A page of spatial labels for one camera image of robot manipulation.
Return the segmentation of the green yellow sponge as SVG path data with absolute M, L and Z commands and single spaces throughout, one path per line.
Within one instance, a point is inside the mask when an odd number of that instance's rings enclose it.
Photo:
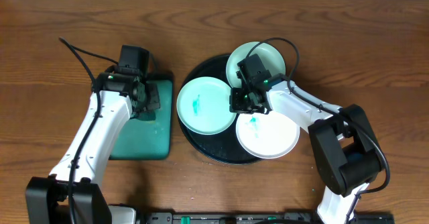
M 156 120 L 156 112 L 155 111 L 144 111 L 140 113 L 136 113 L 134 118 L 140 121 L 155 121 Z

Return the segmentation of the mint plate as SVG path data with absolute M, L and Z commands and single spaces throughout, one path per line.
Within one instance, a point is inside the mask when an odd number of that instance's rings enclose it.
M 194 133 L 218 134 L 230 127 L 237 116 L 229 110 L 230 95 L 231 87 L 218 78 L 192 79 L 178 94 L 178 117 Z
M 226 65 L 226 76 L 231 88 L 241 88 L 241 80 L 237 76 L 237 64 L 242 61 L 257 42 L 248 42 L 236 48 L 229 56 Z M 269 44 L 261 44 L 254 49 L 251 55 L 258 55 L 271 75 L 285 74 L 286 65 L 280 52 Z

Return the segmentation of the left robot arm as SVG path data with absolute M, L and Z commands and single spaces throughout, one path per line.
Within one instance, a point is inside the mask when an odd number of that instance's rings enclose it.
M 90 103 L 70 147 L 47 177 L 33 177 L 25 190 L 30 223 L 136 223 L 133 207 L 108 205 L 101 182 L 120 131 L 135 112 L 147 109 L 151 53 L 124 45 L 119 60 L 94 76 Z

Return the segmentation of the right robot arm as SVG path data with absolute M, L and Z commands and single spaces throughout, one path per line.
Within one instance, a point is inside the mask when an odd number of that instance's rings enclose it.
M 281 113 L 310 138 L 318 173 L 326 188 L 316 214 L 319 223 L 349 223 L 363 194 L 383 190 L 390 181 L 385 154 L 364 110 L 339 107 L 303 91 L 284 74 L 272 75 L 256 54 L 238 62 L 240 87 L 231 91 L 230 110 L 238 113 Z M 385 172 L 384 183 L 368 186 Z

